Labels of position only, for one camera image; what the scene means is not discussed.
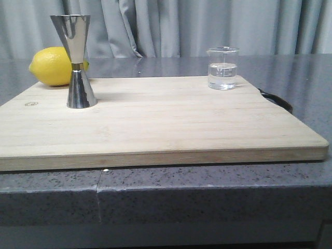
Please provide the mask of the wooden cutting board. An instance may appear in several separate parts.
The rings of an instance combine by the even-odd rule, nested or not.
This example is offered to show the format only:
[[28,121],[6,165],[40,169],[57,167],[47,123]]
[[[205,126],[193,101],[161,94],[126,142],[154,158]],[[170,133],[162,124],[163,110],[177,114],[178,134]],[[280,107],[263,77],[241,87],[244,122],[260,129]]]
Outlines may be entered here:
[[329,143],[237,77],[102,78],[93,107],[38,82],[1,106],[1,170],[324,160]]

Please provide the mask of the grey curtain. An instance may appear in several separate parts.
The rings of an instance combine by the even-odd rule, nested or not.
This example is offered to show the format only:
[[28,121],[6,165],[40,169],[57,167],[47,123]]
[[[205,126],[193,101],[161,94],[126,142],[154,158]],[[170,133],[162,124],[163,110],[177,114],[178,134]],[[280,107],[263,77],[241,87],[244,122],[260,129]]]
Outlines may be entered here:
[[1,1],[1,58],[61,44],[52,15],[89,15],[90,58],[331,53],[331,1]]

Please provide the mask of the yellow lemon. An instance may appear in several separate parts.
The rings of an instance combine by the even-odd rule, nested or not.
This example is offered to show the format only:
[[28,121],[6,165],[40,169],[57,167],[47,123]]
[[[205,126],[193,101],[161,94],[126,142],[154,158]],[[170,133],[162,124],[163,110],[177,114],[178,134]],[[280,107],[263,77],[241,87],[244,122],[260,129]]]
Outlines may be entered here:
[[29,71],[47,86],[65,86],[70,84],[72,65],[64,47],[48,47],[34,55]]

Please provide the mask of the glass measuring beaker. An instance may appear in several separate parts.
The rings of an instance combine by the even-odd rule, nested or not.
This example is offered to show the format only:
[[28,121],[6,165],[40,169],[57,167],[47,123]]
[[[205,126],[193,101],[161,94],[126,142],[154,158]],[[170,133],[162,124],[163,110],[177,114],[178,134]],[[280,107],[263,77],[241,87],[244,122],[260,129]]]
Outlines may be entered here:
[[236,85],[238,69],[237,47],[214,47],[207,50],[208,63],[208,86],[215,90],[230,90]]

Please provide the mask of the steel double jigger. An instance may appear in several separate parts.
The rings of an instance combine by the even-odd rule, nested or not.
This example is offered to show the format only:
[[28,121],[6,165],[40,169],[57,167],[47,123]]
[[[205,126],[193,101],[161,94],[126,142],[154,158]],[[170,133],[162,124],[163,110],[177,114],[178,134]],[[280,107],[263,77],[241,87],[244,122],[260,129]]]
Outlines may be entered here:
[[50,18],[71,62],[67,107],[83,109],[95,106],[97,99],[84,69],[90,16],[52,15]]

